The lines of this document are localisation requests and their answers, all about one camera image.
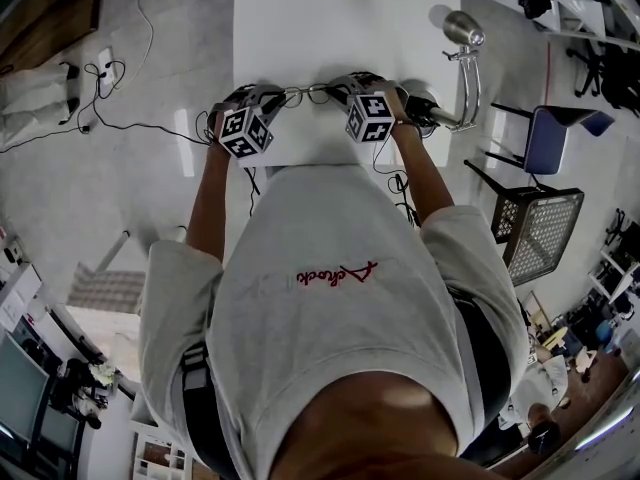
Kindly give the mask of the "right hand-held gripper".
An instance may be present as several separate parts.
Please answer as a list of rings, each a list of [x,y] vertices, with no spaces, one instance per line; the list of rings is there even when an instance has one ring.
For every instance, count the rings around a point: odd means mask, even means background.
[[[345,130],[356,143],[384,142],[395,124],[382,77],[353,72],[334,78],[324,89],[329,99],[346,115]]]

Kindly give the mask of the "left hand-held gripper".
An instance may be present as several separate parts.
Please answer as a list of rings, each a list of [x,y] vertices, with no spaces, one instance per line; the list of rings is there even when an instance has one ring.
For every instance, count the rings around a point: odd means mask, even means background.
[[[218,105],[223,115],[218,142],[236,160],[263,154],[274,139],[270,126],[287,99],[285,89],[272,84],[235,89]]]

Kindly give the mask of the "person's right hand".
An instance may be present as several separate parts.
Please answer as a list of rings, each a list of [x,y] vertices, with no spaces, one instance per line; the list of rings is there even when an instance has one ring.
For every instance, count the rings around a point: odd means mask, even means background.
[[[398,124],[408,124],[409,118],[405,112],[404,104],[402,103],[399,93],[394,84],[386,82],[384,84],[384,92],[391,113],[393,114],[395,121]]]

